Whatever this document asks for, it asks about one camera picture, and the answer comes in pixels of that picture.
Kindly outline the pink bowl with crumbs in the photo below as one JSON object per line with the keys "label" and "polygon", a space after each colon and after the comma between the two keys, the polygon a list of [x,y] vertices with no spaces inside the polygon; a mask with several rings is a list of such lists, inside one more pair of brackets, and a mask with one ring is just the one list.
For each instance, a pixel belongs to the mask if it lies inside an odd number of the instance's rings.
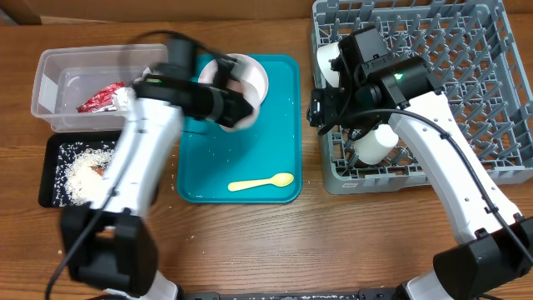
{"label": "pink bowl with crumbs", "polygon": [[222,115],[217,119],[227,132],[251,127],[258,118],[260,96],[256,88],[246,81],[230,80],[228,94],[223,97]]}

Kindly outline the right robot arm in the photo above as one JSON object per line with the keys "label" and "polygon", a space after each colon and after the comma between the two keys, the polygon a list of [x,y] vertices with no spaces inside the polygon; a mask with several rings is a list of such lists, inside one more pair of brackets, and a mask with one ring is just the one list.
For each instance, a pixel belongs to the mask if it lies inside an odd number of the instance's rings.
{"label": "right robot arm", "polygon": [[316,50],[326,86],[307,111],[320,133],[390,126],[421,165],[446,211],[456,245],[396,299],[479,299],[532,268],[532,221],[497,187],[454,119],[444,88],[419,56],[398,58],[373,27]]}

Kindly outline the yellow plastic spoon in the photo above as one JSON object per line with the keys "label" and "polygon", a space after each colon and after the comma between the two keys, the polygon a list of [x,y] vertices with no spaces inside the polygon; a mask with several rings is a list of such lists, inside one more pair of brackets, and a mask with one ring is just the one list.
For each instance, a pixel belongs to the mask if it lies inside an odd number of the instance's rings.
{"label": "yellow plastic spoon", "polygon": [[288,172],[279,172],[270,178],[230,182],[227,186],[230,192],[238,192],[249,188],[256,188],[265,185],[273,185],[283,188],[294,181],[294,176]]}

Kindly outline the large white plate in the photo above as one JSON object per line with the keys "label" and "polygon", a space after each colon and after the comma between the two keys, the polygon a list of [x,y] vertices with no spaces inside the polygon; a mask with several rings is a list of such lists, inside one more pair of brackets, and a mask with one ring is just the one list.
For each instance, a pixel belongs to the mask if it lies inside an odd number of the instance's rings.
{"label": "large white plate", "polygon": [[[265,68],[251,56],[240,53],[230,53],[229,57],[244,61],[246,68],[243,74],[243,83],[245,97],[250,93],[257,106],[261,106],[266,98],[269,80]],[[217,70],[217,64],[214,59],[207,63],[198,77],[199,83],[212,83]]]}

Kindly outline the white napkin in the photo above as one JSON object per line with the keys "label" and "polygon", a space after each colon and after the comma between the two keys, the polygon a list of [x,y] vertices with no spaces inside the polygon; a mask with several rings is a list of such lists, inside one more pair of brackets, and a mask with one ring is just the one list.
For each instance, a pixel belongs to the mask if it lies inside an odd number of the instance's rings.
{"label": "white napkin", "polygon": [[131,87],[120,87],[112,94],[112,105],[117,111],[128,111],[135,99],[135,92]]}

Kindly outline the white paper cup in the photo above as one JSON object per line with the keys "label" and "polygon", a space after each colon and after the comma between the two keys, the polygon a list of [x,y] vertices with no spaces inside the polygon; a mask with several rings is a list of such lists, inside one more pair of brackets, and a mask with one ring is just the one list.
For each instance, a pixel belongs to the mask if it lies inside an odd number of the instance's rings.
{"label": "white paper cup", "polygon": [[398,144],[399,136],[388,124],[380,124],[353,144],[354,152],[366,165],[380,163]]}

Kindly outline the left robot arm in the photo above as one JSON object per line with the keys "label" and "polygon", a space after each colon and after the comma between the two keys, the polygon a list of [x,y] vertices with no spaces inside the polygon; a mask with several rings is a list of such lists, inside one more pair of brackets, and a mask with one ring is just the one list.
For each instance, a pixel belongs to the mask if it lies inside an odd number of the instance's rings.
{"label": "left robot arm", "polygon": [[178,299],[180,289],[158,269],[157,246],[144,217],[186,117],[234,128],[257,111],[244,96],[249,64],[169,32],[168,59],[132,80],[125,127],[102,180],[102,197],[62,211],[66,251],[45,297],[67,269],[72,280],[103,290],[105,299]]}

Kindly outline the small white bowl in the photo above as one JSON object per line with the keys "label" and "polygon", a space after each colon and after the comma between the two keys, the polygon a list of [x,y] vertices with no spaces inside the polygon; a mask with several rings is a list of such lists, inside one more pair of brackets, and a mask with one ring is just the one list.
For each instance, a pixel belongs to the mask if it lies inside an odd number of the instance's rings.
{"label": "small white bowl", "polygon": [[338,42],[329,43],[321,46],[316,50],[316,60],[320,69],[321,75],[325,78],[326,82],[333,88],[339,87],[338,71],[334,71],[332,68],[332,62],[339,58],[340,49]]}

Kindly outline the red snack wrapper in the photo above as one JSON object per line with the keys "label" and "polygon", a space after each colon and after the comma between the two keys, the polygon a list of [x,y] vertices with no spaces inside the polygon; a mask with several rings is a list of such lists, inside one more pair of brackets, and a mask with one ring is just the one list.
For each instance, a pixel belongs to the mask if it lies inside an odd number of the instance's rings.
{"label": "red snack wrapper", "polygon": [[90,97],[84,104],[77,107],[79,113],[99,113],[107,111],[116,111],[117,105],[113,100],[116,91],[124,88],[124,82],[112,83]]}

